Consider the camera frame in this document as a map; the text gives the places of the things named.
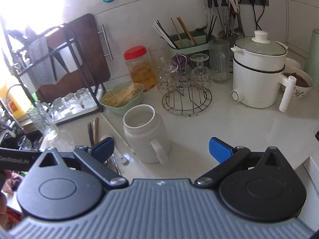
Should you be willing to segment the person's left hand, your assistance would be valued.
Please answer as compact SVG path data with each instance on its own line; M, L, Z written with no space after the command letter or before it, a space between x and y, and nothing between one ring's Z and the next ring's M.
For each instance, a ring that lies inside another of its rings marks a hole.
M8 221L8 215L7 215L7 198L6 196L1 192L1 198L0 198L0 224L1 227L4 228Z

